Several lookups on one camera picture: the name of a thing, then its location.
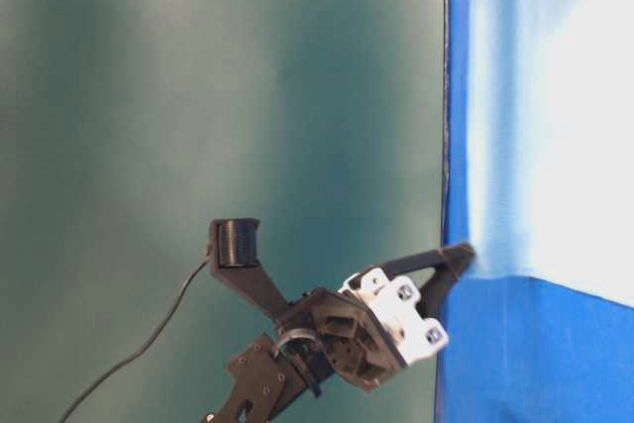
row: green backdrop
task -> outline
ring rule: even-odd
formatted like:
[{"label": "green backdrop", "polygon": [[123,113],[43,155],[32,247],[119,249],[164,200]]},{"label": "green backdrop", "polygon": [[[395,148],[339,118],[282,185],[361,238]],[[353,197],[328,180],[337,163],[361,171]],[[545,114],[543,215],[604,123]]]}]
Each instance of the green backdrop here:
[{"label": "green backdrop", "polygon": [[[0,421],[135,350],[214,217],[288,298],[440,242],[443,0],[0,0]],[[197,422],[264,316],[207,272],[70,421]],[[435,363],[278,421],[432,420]]]}]

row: blue fabric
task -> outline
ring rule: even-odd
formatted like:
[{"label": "blue fabric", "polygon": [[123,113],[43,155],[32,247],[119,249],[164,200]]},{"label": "blue fabric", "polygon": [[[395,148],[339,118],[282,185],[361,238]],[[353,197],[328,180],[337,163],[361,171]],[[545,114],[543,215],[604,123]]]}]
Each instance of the blue fabric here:
[{"label": "blue fabric", "polygon": [[634,307],[634,268],[612,246],[631,240],[634,215],[629,5],[468,0],[471,275],[539,277]]},{"label": "blue fabric", "polygon": [[[448,244],[470,237],[469,3],[450,10]],[[437,423],[634,421],[631,308],[532,277],[465,278],[443,319]]]}]

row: white mounting plate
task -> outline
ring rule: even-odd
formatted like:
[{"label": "white mounting plate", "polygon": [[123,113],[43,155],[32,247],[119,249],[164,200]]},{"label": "white mounting plate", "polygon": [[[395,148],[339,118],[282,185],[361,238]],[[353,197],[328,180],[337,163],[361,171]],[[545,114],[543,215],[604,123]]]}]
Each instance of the white mounting plate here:
[{"label": "white mounting plate", "polygon": [[350,288],[349,277],[339,290],[351,291],[376,316],[389,334],[401,357],[410,366],[429,359],[449,344],[449,336],[436,319],[423,319],[416,310],[420,292],[407,276],[390,281],[379,267],[361,278],[359,289]]}]

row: screw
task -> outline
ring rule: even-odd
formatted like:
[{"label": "screw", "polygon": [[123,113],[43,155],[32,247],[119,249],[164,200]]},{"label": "screw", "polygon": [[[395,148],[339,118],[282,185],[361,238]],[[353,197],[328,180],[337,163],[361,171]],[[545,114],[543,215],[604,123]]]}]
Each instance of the screw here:
[{"label": "screw", "polygon": [[403,284],[398,288],[398,297],[401,301],[406,301],[414,295],[414,291],[407,284]]},{"label": "screw", "polygon": [[443,335],[437,328],[433,328],[427,332],[427,335],[425,337],[427,337],[427,342],[429,342],[430,344],[436,344],[443,338]]}]

